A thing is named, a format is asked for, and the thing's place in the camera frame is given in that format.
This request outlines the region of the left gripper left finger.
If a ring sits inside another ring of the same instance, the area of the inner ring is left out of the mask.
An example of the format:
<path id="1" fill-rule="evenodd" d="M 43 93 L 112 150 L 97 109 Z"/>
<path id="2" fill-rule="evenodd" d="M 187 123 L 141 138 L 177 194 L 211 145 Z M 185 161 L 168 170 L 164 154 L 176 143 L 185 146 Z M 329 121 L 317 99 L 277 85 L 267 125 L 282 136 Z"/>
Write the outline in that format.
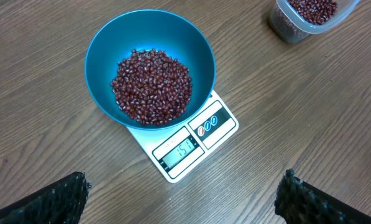
<path id="1" fill-rule="evenodd" d="M 0 224 L 78 224 L 91 184 L 74 172 L 0 209 Z"/>

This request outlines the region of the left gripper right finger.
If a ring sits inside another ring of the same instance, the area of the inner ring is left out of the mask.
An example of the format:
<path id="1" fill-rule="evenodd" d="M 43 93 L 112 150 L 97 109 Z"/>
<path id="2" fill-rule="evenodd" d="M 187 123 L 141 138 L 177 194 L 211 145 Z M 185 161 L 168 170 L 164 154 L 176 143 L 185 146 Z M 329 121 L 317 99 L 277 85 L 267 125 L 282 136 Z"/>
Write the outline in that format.
<path id="1" fill-rule="evenodd" d="M 297 178 L 293 169 L 282 177 L 275 214 L 287 224 L 371 224 L 371 217 Z"/>

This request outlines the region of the red beans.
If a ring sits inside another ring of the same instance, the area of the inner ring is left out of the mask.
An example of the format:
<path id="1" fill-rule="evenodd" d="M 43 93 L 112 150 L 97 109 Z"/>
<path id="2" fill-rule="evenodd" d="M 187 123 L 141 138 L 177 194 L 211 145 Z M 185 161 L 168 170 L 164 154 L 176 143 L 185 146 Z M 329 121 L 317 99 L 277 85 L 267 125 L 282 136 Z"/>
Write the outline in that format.
<path id="1" fill-rule="evenodd" d="M 314 81 L 329 68 L 310 43 L 287 46 L 251 8 L 221 17 L 208 39 L 218 65 L 216 87 L 236 115 L 250 120 L 258 112 L 271 119 L 281 104 L 307 106 L 317 99 Z M 199 97 L 196 82 L 207 79 L 164 47 L 133 50 L 119 62 L 111 86 L 128 118 L 138 124 L 161 127 L 173 124 Z"/>

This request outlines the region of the blue metal bowl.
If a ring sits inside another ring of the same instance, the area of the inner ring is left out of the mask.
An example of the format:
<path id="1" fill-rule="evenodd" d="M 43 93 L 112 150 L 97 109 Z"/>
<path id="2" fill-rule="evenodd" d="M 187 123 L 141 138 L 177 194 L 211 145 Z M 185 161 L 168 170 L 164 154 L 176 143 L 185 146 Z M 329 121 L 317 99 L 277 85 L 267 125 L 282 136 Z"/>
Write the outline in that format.
<path id="1" fill-rule="evenodd" d="M 186 111 L 163 125 L 142 125 L 120 111 L 110 83 L 118 62 L 132 49 L 166 51 L 190 69 L 193 86 Z M 159 9 L 139 9 L 117 16 L 105 24 L 89 44 L 84 62 L 89 93 L 98 107 L 114 121 L 134 129 L 159 130 L 177 126 L 198 113 L 207 102 L 216 81 L 216 61 L 203 33 L 178 14 Z"/>

